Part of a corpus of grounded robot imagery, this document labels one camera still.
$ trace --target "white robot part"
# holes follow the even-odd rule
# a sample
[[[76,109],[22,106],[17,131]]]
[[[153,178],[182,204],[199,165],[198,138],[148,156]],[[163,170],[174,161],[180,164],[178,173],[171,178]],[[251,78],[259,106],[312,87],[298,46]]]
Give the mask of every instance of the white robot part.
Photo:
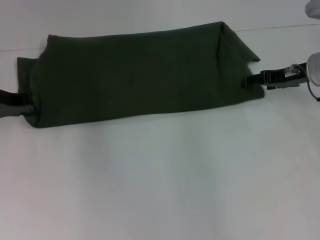
[[[320,87],[320,52],[314,53],[308,58],[306,75],[313,85]]]
[[[305,13],[309,18],[320,19],[320,0],[310,0],[305,6]]]

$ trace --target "green fabric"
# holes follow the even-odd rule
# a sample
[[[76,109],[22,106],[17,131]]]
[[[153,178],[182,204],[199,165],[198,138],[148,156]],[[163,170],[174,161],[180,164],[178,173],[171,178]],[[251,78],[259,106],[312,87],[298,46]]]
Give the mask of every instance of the green fabric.
[[[50,35],[39,59],[18,58],[19,91],[47,128],[206,110],[264,97],[241,89],[259,58],[223,22],[178,30],[71,38]]]

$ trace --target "folded cloth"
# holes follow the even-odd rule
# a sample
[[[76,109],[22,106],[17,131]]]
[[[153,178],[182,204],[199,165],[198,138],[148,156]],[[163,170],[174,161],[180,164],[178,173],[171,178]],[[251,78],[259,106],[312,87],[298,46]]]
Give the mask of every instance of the folded cloth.
[[[224,23],[99,37],[49,35],[39,59],[18,58],[35,128],[206,110],[264,97],[241,88],[260,59]]]

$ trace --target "black cable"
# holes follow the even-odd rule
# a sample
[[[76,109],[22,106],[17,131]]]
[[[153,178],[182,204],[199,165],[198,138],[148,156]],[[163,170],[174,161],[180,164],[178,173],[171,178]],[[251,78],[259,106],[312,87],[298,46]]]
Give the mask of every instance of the black cable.
[[[296,69],[299,69],[301,72],[304,73],[305,77],[306,77],[306,84],[308,85],[308,89],[309,89],[309,92],[311,94],[311,96],[317,101],[317,102],[320,102],[320,97],[316,97],[316,95],[314,95],[314,93],[311,91],[311,87],[310,87],[310,80],[308,78],[308,75],[307,75],[307,72],[306,70],[300,66],[300,65],[297,65],[297,64],[294,64],[293,65]]]

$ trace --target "white table surface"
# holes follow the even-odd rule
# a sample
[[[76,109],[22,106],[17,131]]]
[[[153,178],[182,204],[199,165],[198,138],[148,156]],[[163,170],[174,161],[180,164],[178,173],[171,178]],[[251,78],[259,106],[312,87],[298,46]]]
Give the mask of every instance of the white table surface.
[[[48,34],[92,37],[224,21],[233,30],[319,24],[309,0],[0,0],[0,51],[39,48]]]
[[[262,59],[254,73],[320,52],[317,25],[238,35]],[[16,57],[40,52],[0,52],[1,89],[17,90]],[[1,240],[318,240],[319,186],[320,103],[305,84],[205,111],[0,119]]]

